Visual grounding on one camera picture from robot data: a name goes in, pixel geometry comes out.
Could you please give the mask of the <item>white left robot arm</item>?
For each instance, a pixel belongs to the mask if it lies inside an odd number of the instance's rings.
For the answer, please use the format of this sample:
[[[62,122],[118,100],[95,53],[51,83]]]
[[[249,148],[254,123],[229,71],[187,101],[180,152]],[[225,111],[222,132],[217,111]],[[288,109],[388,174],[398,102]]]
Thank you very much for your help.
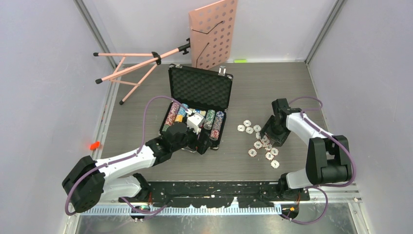
[[[196,133],[184,123],[175,123],[135,150],[99,160],[84,156],[62,182],[67,194],[65,213],[82,213],[102,200],[117,197],[133,197],[143,202],[150,194],[145,180],[136,176],[126,177],[127,174],[164,163],[183,148],[189,147],[202,155],[211,146],[207,131]]]

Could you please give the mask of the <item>green poker chip stack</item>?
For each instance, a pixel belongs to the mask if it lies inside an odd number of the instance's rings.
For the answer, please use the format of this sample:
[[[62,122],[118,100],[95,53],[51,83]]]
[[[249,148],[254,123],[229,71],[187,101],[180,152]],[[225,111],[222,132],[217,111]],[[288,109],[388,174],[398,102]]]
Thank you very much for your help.
[[[164,125],[161,132],[165,132],[170,126],[169,125]]]

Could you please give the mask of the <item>black poker set case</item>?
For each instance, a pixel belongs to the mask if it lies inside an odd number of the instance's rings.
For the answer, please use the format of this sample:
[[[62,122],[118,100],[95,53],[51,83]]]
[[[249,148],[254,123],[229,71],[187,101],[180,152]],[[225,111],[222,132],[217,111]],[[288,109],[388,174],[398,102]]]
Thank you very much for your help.
[[[218,150],[227,118],[233,75],[225,73],[225,67],[217,72],[173,63],[169,65],[168,73],[172,98],[194,110],[224,112],[219,138],[211,140],[209,148]]]

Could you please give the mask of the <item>red white chip stack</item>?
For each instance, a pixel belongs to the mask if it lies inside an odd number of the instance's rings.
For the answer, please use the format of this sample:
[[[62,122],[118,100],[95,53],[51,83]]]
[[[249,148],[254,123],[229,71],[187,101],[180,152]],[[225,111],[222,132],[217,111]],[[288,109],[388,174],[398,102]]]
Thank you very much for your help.
[[[165,120],[165,123],[164,123],[165,125],[171,126],[174,123],[176,116],[179,112],[179,109],[180,109],[180,105],[177,102],[173,102],[170,107],[167,118]]]

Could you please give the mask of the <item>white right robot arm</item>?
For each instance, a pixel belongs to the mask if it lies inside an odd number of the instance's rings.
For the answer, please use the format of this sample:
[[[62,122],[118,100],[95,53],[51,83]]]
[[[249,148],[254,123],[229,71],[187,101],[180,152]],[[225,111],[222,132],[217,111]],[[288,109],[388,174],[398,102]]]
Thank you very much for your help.
[[[298,191],[319,185],[346,187],[353,183],[356,167],[345,136],[325,131],[285,98],[273,101],[272,109],[273,115],[260,130],[261,139],[281,147],[290,133],[295,133],[308,147],[305,167],[278,180],[277,192],[282,199],[291,200]]]

